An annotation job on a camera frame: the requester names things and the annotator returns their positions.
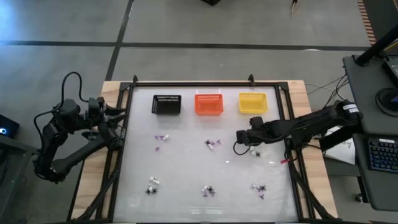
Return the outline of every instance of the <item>concrete floor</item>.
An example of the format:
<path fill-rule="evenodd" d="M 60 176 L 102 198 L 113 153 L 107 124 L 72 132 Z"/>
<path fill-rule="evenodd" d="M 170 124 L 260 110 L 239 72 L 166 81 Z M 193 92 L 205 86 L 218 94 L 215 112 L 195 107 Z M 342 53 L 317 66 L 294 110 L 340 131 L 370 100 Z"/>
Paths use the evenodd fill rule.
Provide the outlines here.
<path fill-rule="evenodd" d="M 128 0 L 0 1 L 0 41 L 116 42 Z M 301 0 L 290 15 L 290 0 L 222 0 L 210 7 L 199 0 L 135 0 L 124 42 L 369 46 L 355 0 Z M 83 97 L 97 96 L 114 47 L 60 47 L 0 44 L 0 113 L 21 124 L 18 140 L 39 145 L 33 117 L 60 100 L 64 75 L 83 77 Z M 317 85 L 344 75 L 342 57 L 361 52 L 309 50 L 165 49 L 122 47 L 112 80 L 299 79 Z M 307 91 L 315 89 L 307 86 Z M 78 99 L 76 78 L 66 96 Z M 348 86 L 340 93 L 352 99 Z M 309 96 L 321 108 L 330 92 Z M 40 119 L 42 126 L 49 117 Z M 85 140 L 70 137 L 56 157 L 74 152 Z M 67 217 L 78 171 L 58 184 L 38 179 L 30 164 L 11 221 L 61 222 Z M 393 221 L 398 213 L 377 212 L 352 201 L 356 182 L 330 179 L 340 217 L 351 221 Z"/>

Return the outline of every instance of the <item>yellow basket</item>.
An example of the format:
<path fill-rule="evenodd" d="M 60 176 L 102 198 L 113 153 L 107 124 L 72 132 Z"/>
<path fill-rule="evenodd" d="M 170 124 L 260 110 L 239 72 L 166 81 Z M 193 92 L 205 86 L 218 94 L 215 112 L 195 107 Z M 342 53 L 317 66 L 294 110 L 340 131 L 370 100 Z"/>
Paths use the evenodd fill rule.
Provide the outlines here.
<path fill-rule="evenodd" d="M 239 93 L 239 110 L 244 114 L 267 112 L 267 95 L 265 93 Z"/>

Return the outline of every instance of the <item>desk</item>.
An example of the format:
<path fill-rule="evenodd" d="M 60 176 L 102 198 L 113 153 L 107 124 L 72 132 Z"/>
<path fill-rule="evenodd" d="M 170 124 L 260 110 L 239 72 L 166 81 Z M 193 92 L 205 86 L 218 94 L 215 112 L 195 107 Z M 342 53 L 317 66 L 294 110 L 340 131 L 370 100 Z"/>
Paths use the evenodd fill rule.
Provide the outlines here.
<path fill-rule="evenodd" d="M 311 112 L 310 103 L 307 97 L 304 82 L 302 80 L 283 81 L 288 82 L 294 115 L 296 117 Z M 119 95 L 119 87 L 121 82 L 104 82 L 101 96 L 110 106 L 116 106 Z M 123 98 L 122 106 L 126 105 L 127 97 Z M 100 191 L 101 180 L 104 172 L 107 149 L 102 149 L 86 159 L 83 164 L 81 176 L 78 180 L 76 189 L 76 199 L 72 205 L 71 218 L 79 217 L 93 201 L 97 193 Z M 116 162 L 116 155 L 113 156 L 113 164 Z M 326 172 L 325 163 L 323 161 L 322 152 L 319 149 L 308 147 L 303 150 L 303 158 L 307 171 L 308 181 L 311 191 L 315 194 L 320 203 L 328 210 L 328 212 L 337 217 L 337 211 L 333 195 L 331 193 L 328 174 Z M 105 196 L 103 216 L 106 217 L 109 208 L 109 198 L 111 189 Z M 303 194 L 300 194 L 301 204 L 303 207 L 303 215 L 308 216 L 308 210 L 305 205 Z"/>

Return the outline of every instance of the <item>orange basket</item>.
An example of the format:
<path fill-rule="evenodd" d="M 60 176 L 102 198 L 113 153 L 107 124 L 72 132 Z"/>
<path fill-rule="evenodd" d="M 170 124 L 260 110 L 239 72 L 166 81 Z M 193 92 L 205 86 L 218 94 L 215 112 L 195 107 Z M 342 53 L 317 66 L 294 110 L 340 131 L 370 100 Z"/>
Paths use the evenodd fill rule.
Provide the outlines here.
<path fill-rule="evenodd" d="M 197 115 L 220 115 L 223 111 L 222 94 L 195 95 L 195 112 Z"/>

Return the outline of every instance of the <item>keyboard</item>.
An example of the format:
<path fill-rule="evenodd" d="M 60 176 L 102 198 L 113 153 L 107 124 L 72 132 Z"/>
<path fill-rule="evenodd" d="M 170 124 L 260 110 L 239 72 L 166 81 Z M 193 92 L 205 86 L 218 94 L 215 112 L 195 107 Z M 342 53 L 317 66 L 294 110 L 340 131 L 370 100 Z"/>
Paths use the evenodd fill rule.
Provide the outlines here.
<path fill-rule="evenodd" d="M 398 144 L 369 140 L 369 165 L 372 170 L 398 173 Z"/>

